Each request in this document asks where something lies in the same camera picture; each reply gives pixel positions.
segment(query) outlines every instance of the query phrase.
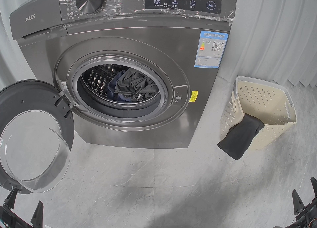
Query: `aux logo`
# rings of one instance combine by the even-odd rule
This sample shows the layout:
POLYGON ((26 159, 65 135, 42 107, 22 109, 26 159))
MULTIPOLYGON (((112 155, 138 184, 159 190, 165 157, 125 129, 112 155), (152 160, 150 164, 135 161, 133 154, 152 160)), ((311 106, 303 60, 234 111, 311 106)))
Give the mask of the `aux logo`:
POLYGON ((33 15, 29 16, 29 17, 26 17, 25 22, 27 22, 28 20, 32 20, 34 18, 35 18, 35 14, 33 14, 33 15))

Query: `yellow warning sticker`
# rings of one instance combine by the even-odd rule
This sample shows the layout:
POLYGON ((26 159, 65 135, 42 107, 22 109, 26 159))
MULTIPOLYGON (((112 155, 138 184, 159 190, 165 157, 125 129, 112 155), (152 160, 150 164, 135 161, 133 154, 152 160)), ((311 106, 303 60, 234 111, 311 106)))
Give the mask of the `yellow warning sticker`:
POLYGON ((189 102, 195 102, 198 96, 198 91, 192 91, 192 96, 189 100, 189 102))

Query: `gray marble floor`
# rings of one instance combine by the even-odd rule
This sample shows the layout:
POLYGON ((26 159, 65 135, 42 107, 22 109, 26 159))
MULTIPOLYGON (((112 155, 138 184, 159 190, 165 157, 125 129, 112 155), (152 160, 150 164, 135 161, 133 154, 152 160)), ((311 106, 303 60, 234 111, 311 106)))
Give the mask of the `gray marble floor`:
MULTIPOLYGON (((187 149, 148 150, 87 144, 76 134, 65 178, 42 194, 18 195, 29 221, 39 200, 52 228, 192 228, 290 225, 292 190, 305 204, 317 177, 317 87, 289 90, 298 123, 274 143, 236 161, 217 147, 233 85, 217 78, 187 149)), ((8 191, 0 189, 0 199, 8 191)))

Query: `open door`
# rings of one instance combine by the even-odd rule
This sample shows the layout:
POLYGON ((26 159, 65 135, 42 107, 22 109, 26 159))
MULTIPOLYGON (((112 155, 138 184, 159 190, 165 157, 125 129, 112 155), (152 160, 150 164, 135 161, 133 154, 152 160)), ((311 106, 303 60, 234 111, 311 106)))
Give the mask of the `open door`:
POLYGON ((52 189, 67 171, 73 138, 69 102, 53 85, 23 80, 0 91, 3 188, 21 194, 52 189))

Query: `energy label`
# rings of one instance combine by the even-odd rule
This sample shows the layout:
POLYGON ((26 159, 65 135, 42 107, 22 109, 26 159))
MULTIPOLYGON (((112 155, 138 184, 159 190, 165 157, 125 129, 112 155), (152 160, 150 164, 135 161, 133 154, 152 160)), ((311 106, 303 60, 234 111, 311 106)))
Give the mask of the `energy label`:
POLYGON ((201 31, 195 67, 219 68, 227 39, 226 33, 201 31))

